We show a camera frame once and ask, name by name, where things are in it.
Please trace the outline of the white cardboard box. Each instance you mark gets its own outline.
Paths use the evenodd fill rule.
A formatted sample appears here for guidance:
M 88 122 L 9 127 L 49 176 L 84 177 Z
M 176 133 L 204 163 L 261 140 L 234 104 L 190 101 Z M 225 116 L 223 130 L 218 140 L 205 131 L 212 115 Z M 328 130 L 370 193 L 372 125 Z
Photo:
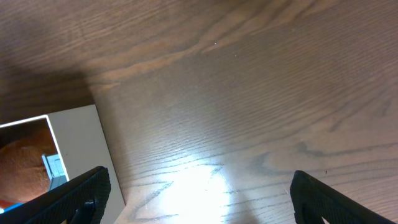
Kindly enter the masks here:
M 71 180 L 103 166 L 108 169 L 111 191 L 101 223 L 115 223 L 126 206 L 95 105 L 4 123 L 1 133 L 18 133 L 43 121 L 49 128 L 65 177 Z

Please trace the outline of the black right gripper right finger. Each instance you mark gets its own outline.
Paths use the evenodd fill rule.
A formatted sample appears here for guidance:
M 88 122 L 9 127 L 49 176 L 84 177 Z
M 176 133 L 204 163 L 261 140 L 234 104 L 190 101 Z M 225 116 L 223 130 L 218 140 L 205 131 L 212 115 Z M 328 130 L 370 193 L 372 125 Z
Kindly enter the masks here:
M 302 170 L 290 185 L 298 224 L 394 224 Z

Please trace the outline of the brown plush toy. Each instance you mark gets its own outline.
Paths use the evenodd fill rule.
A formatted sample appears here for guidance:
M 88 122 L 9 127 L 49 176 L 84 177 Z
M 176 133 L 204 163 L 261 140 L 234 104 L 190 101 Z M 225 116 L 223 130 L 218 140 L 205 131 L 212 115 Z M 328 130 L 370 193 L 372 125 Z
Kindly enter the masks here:
M 49 129 L 39 129 L 1 148 L 1 207 L 26 203 L 46 193 L 50 179 L 42 155 L 57 153 Z

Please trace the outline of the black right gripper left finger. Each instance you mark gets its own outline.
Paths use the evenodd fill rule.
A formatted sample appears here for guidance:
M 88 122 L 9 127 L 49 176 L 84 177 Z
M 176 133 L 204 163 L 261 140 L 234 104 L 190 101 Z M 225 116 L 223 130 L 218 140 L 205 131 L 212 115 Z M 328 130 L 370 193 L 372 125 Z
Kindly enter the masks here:
M 110 192 L 108 169 L 98 166 L 1 214 L 1 223 L 100 223 Z

